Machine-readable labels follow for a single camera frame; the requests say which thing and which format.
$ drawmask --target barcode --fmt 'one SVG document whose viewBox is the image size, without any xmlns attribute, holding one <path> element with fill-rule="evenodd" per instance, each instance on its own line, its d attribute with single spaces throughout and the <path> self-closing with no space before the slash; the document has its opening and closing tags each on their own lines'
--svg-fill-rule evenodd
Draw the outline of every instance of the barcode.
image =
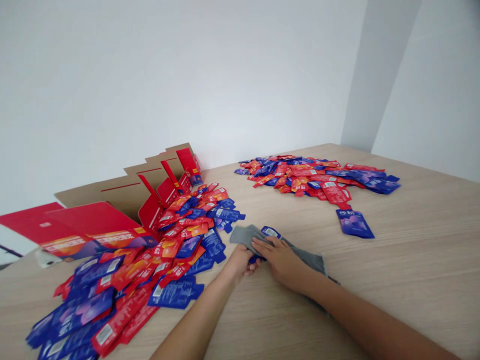
<svg viewBox="0 0 480 360">
<path fill-rule="evenodd" d="M 84 269 L 92 266 L 93 264 L 96 264 L 98 261 L 98 259 L 93 259 L 93 260 L 90 260 L 89 262 L 83 264 L 83 266 L 80 268 L 80 271 L 83 271 Z"/>
<path fill-rule="evenodd" d="M 112 275 L 111 275 L 111 274 L 102 277 L 101 280 L 100 280 L 100 286 L 103 286 L 103 285 L 105 285 L 106 283 L 109 283 L 111 279 L 112 279 Z"/>
<path fill-rule="evenodd" d="M 67 341 L 67 339 L 69 338 L 70 336 L 67 336 L 66 338 L 56 342 L 50 349 L 50 351 L 48 352 L 47 354 L 47 357 L 50 357 L 52 356 L 53 354 L 56 354 L 58 353 L 60 350 L 62 350 L 62 348 L 64 347 L 64 344 L 65 342 Z"/>
<path fill-rule="evenodd" d="M 109 338 L 110 335 L 112 335 L 114 331 L 112 330 L 112 327 L 107 323 L 105 326 L 100 330 L 98 335 L 96 336 L 96 341 L 100 346 L 104 344 L 105 341 Z"/>
<path fill-rule="evenodd" d="M 108 267 L 108 269 L 106 270 L 106 272 L 111 273 L 113 270 L 115 270 L 115 267 L 120 262 L 120 260 L 121 260 L 120 258 L 113 260 L 111 262 L 110 266 Z"/>
<path fill-rule="evenodd" d="M 266 229 L 265 232 L 270 236 L 274 236 L 274 237 L 278 236 L 278 234 L 275 231 L 273 231 L 272 229 L 269 229 L 269 228 Z"/>
<path fill-rule="evenodd" d="M 162 291 L 163 289 L 157 285 L 155 291 L 153 292 L 153 296 L 154 297 L 159 297 L 160 295 L 162 295 Z"/>
<path fill-rule="evenodd" d="M 153 275 L 155 275 L 156 273 L 158 273 L 159 271 L 162 271 L 163 269 L 165 269 L 165 267 L 167 266 L 167 263 L 164 262 L 164 263 L 161 263 L 160 265 L 158 265 L 155 269 L 155 273 Z"/>
</svg>

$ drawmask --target cardboard box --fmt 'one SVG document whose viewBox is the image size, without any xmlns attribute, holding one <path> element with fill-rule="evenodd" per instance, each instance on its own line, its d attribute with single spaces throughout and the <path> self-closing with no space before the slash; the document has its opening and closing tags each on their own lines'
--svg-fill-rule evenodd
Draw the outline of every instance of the cardboard box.
<svg viewBox="0 0 480 360">
<path fill-rule="evenodd" d="M 189 143 L 145 161 L 126 167 L 126 176 L 56 193 L 66 208 L 53 202 L 0 216 L 0 224 L 67 261 L 109 249 L 155 246 L 161 240 L 155 224 L 163 210 L 180 193 L 190 193 L 190 182 L 202 179 Z"/>
</svg>

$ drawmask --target wooden table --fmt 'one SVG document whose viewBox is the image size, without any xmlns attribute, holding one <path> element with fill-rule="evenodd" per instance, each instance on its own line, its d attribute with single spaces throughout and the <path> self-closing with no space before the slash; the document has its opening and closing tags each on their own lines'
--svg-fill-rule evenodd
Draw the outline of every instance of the wooden table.
<svg viewBox="0 0 480 360">
<path fill-rule="evenodd" d="M 480 356 L 480 184 L 334 144 L 289 152 L 386 168 L 402 187 L 391 195 L 350 188 L 374 240 L 342 233 L 336 206 L 316 198 L 252 188 L 238 164 L 204 171 L 219 182 L 242 225 L 277 229 L 298 247 L 323 253 L 342 285 L 409 324 L 463 359 Z M 234 245 L 222 232 L 226 255 Z M 224 263 L 197 276 L 208 284 Z M 0 271 L 0 352 L 3 359 L 36 359 L 25 337 L 59 305 L 52 293 L 76 263 L 41 270 L 32 253 Z M 185 312 L 161 308 L 128 346 L 110 359 L 147 360 Z M 274 282 L 263 264 L 231 296 L 206 359 L 366 359 L 334 320 Z"/>
</svg>

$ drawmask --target pile of packets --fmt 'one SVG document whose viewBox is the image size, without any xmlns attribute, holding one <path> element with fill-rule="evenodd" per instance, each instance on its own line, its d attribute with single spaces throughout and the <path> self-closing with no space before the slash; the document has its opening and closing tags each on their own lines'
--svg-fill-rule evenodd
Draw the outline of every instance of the pile of packets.
<svg viewBox="0 0 480 360">
<path fill-rule="evenodd" d="M 55 290 L 63 303 L 36 323 L 27 343 L 39 360 L 93 360 L 128 344 L 159 307 L 185 309 L 204 290 L 195 274 L 226 259 L 217 230 L 245 219 L 218 183 L 201 185 L 158 217 L 162 241 L 121 248 L 80 264 Z"/>
<path fill-rule="evenodd" d="M 295 194 L 329 201 L 337 205 L 336 211 L 342 231 L 364 239 L 374 239 L 364 216 L 352 210 L 352 199 L 347 187 L 357 186 L 379 194 L 391 194 L 401 185 L 393 175 L 387 176 L 384 169 L 348 163 L 342 167 L 338 161 L 294 155 L 257 157 L 240 161 L 235 173 L 248 175 L 254 188 L 271 186 L 282 194 Z"/>
</svg>

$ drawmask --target person's right hand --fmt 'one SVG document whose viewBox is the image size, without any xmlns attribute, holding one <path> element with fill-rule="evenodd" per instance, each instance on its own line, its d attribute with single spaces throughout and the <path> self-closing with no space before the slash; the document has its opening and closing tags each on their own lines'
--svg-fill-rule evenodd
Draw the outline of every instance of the person's right hand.
<svg viewBox="0 0 480 360">
<path fill-rule="evenodd" d="M 275 236 L 267 236 L 265 240 L 272 242 L 273 246 L 256 237 L 253 238 L 251 245 L 268 260 L 273 277 L 279 283 L 303 294 L 308 286 L 309 276 L 315 271 L 308 267 L 285 241 Z"/>
</svg>

